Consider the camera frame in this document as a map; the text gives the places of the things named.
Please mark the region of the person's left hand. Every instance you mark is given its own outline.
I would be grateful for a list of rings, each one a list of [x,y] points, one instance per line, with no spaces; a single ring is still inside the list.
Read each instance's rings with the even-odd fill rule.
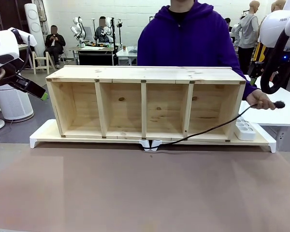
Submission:
[[[247,103],[255,109],[258,110],[274,110],[276,109],[275,104],[268,98],[268,96],[263,93],[261,90],[257,89],[251,92],[247,98],[246,98]]]

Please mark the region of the mannequin in yellow jacket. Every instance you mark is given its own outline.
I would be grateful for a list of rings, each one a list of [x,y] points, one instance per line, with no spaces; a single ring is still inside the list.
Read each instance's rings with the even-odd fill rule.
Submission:
[[[283,10],[285,6],[286,0],[276,0],[271,5],[271,12],[277,11],[277,10]],[[263,62],[265,59],[265,50],[266,46],[264,46],[260,40],[258,39],[257,47],[254,51],[253,55],[253,61],[257,62]]]

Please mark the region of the person's left forearm purple sleeve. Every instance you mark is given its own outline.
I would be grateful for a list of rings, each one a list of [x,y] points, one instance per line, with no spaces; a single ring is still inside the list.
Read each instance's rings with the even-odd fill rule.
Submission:
[[[245,85],[245,89],[244,89],[244,93],[243,93],[243,97],[242,100],[246,101],[247,97],[249,96],[249,94],[251,94],[253,91],[255,91],[257,88],[255,86],[252,86],[251,83],[246,79],[246,77],[243,75],[243,73],[240,71],[238,73],[241,77],[244,78],[246,85]]]

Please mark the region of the mannequin in grey hoodie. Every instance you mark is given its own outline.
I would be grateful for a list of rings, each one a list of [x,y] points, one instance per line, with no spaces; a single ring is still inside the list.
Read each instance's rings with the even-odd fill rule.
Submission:
[[[238,48],[239,65],[243,74],[248,72],[252,53],[258,39],[259,23],[255,13],[259,6],[260,3],[258,1],[251,1],[248,14],[239,21],[234,31],[235,46]]]

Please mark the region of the white wood-topped riser stand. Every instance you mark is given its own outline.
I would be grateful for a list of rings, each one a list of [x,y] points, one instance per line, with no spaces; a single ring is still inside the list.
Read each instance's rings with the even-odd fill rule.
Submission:
[[[271,153],[276,152],[276,140],[268,134],[259,124],[250,123],[256,132],[254,141],[239,140],[236,135],[232,137],[229,142],[194,142],[194,141],[181,141],[175,145],[233,145],[233,146],[268,146]]]
[[[30,137],[30,148],[35,148],[40,142],[67,142],[67,143],[119,143],[119,144],[140,144],[144,151],[150,151],[148,140],[140,139],[93,139],[93,138],[65,138],[59,133],[55,119],[49,119],[43,123]]]

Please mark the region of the white power strip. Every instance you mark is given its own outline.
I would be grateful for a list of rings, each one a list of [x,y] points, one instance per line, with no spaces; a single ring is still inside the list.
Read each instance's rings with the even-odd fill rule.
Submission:
[[[234,133],[241,141],[254,141],[256,138],[256,132],[252,128],[251,124],[242,117],[239,117],[236,120]]]

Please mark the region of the white cylindrical air purifier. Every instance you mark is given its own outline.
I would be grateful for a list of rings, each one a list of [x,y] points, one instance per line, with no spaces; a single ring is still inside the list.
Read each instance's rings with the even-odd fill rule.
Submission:
[[[29,120],[34,116],[29,95],[10,85],[0,86],[0,108],[3,118],[13,123]]]

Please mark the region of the tall white tower fan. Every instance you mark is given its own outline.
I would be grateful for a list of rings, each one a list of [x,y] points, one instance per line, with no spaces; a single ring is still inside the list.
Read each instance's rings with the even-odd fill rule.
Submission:
[[[38,10],[35,4],[27,3],[24,5],[26,18],[29,26],[30,34],[32,34],[37,42],[34,45],[34,51],[39,57],[44,56],[45,44],[44,37],[42,34],[42,28],[38,15]]]

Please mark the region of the wooden four-compartment shelf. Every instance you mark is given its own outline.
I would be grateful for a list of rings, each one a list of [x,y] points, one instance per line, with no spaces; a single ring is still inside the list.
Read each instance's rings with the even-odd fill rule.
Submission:
[[[65,66],[46,78],[65,138],[227,142],[245,89],[231,68]]]

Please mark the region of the white side table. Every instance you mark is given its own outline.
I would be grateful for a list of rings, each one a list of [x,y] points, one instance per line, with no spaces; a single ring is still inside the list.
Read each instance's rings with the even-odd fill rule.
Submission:
[[[276,93],[270,94],[268,98],[272,102],[284,102],[285,107],[275,110],[248,109],[249,104],[246,101],[242,101],[239,113],[241,114],[244,110],[247,110],[242,115],[242,118],[248,122],[257,123],[261,126],[290,127],[290,92],[280,88]]]

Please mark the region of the grey background work table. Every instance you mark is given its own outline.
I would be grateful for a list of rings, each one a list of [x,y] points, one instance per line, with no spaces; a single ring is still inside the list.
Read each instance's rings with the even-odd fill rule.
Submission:
[[[118,57],[116,51],[110,47],[72,47],[74,62],[76,65],[82,66],[116,66],[118,65]]]

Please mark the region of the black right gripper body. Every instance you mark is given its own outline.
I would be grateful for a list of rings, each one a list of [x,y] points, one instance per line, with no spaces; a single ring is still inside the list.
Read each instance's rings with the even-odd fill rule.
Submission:
[[[290,48],[283,52],[281,61],[275,74],[275,83],[287,84],[290,79]]]

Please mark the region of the white background table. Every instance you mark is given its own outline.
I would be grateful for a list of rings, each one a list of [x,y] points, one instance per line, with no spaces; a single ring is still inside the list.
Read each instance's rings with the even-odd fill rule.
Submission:
[[[116,53],[118,58],[127,58],[129,66],[132,65],[132,62],[137,59],[137,46],[128,46],[125,49],[121,49]]]

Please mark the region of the wooden step stool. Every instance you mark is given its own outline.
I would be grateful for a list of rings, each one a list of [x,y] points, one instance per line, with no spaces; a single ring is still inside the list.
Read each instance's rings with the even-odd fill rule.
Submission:
[[[36,75],[38,70],[46,70],[50,74],[50,69],[56,69],[48,52],[44,57],[39,57],[36,52],[32,52],[33,73]]]

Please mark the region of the seated person in black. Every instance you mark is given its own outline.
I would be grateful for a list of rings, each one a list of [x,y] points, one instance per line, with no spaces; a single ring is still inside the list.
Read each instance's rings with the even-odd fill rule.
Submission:
[[[64,53],[66,42],[63,36],[58,34],[58,28],[56,25],[52,25],[50,29],[50,34],[47,35],[45,39],[45,50],[43,55],[46,57],[46,52],[48,52],[50,56],[53,56],[55,67],[59,69],[59,55]]]

